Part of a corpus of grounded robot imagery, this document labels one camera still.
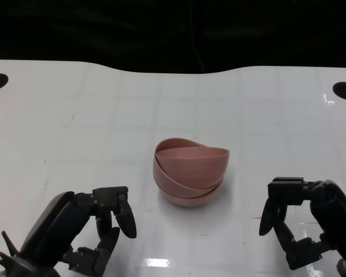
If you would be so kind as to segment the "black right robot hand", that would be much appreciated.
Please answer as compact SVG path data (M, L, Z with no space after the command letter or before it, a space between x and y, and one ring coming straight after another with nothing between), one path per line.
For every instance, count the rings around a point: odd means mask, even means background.
M285 224L287 208L309 201L310 211L322 229L320 241L310 237L296 241ZM302 177L277 177L268 184L266 200L259 226L259 235L274 230L286 254L291 270L314 263L322 254L336 250L340 276L346 276L346 195L331 180L307 182Z

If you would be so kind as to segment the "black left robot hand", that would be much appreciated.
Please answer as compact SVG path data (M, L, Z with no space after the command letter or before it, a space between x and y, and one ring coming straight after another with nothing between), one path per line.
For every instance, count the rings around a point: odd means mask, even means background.
M85 276L103 276L119 233L135 239L136 222L128 203L126 186L72 191L55 196L27 235L18 256L37 267L58 262ZM100 241L95 249L72 248L72 242L93 216Z

